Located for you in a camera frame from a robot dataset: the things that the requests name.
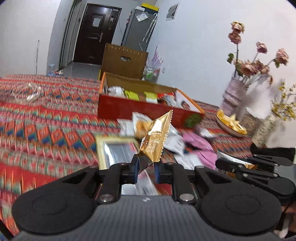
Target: ribbed gray surface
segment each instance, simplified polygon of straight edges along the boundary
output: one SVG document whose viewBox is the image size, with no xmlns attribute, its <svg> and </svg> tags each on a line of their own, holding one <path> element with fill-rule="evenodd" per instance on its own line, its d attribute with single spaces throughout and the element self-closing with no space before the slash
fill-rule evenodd
<svg viewBox="0 0 296 241">
<path fill-rule="evenodd" d="M 21 232 L 14 241 L 280 241 L 272 233 L 252 237 L 224 234 L 207 225 L 194 207 L 174 202 L 171 196 L 121 196 L 100 205 L 85 225 L 54 236 Z"/>
</svg>

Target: door handle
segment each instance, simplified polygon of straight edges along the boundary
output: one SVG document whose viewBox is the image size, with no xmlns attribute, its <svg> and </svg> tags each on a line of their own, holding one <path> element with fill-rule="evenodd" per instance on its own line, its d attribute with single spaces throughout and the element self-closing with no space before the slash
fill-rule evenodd
<svg viewBox="0 0 296 241">
<path fill-rule="evenodd" d="M 102 41 L 102 37 L 103 37 L 103 33 L 101 33 L 101 36 L 100 36 L 100 40 L 99 40 L 99 42 Z"/>
</svg>

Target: bowl of orange peel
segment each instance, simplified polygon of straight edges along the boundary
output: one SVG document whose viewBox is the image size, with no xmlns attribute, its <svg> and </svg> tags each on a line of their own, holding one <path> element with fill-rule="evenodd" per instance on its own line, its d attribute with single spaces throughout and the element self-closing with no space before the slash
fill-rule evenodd
<svg viewBox="0 0 296 241">
<path fill-rule="evenodd" d="M 218 110 L 215 116 L 218 125 L 222 130 L 234 137 L 245 137 L 248 132 L 246 128 L 239 124 L 239 121 L 236 120 L 236 115 L 232 116 L 224 115 L 223 110 Z"/>
</svg>

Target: red box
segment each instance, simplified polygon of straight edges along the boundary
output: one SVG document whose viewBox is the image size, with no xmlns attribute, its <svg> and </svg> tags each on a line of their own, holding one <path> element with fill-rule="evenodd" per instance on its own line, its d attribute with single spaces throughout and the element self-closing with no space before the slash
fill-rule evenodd
<svg viewBox="0 0 296 241">
<path fill-rule="evenodd" d="M 159 93 L 174 92 L 177 101 L 186 102 L 191 110 L 185 110 L 161 104 L 148 103 L 143 101 L 135 101 L 107 95 L 107 89 L 111 86 L 120 86 L 125 90 L 135 93 L 143 93 L 144 91 Z M 104 73 L 100 86 L 98 117 L 103 119 L 132 119 L 133 112 L 139 112 L 147 115 L 152 120 L 173 110 L 172 125 L 176 128 L 184 128 L 185 120 L 192 114 L 198 113 L 201 118 L 204 111 L 192 99 L 185 95 L 181 90 L 163 85 L 150 83 L 147 81 L 130 79 L 119 75 Z"/>
</svg>

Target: table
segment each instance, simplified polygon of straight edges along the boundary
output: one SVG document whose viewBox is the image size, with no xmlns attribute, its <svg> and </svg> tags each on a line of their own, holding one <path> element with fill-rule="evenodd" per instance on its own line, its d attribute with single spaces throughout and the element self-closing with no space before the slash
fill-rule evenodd
<svg viewBox="0 0 296 241">
<path fill-rule="evenodd" d="M 97 117 L 99 81 L 35 75 L 0 78 L 0 93 L 36 83 L 44 96 L 30 104 L 0 102 L 0 218 L 18 233 L 11 206 L 22 193 L 89 165 L 98 164 L 94 134 L 116 135 L 120 125 Z M 251 156 L 251 139 L 231 137 L 214 119 L 217 106 L 197 102 L 205 111 L 201 126 L 218 135 L 215 150 Z M 174 161 L 164 151 L 163 161 Z"/>
</svg>

